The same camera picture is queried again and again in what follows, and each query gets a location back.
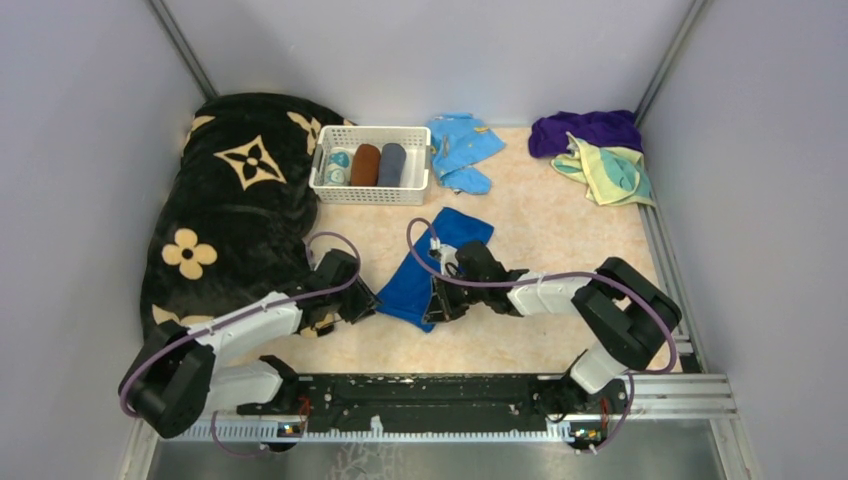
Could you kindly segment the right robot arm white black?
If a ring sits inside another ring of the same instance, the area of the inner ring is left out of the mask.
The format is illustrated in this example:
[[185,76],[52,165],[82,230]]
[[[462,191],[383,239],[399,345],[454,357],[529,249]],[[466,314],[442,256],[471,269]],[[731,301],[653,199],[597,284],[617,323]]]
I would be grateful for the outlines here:
[[682,319],[668,295],[618,257],[593,272],[543,274],[506,269],[480,241],[456,249],[433,240],[428,254],[440,268],[431,277],[426,323],[459,319],[478,303],[500,315],[584,320],[597,342],[569,367],[563,385],[564,401],[576,412],[590,411],[619,375],[645,370]]

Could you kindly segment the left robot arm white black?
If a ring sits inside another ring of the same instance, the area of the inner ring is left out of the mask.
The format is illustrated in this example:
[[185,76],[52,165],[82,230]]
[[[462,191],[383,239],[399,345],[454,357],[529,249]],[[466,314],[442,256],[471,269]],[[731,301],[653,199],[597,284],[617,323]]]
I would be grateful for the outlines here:
[[379,301],[359,267],[358,258],[333,249],[300,284],[193,326],[171,319],[157,324],[120,383],[122,409],[163,438],[219,411],[299,413],[305,389],[283,360],[263,355],[249,364],[235,361],[271,340],[326,335],[336,320],[355,323],[374,314]]

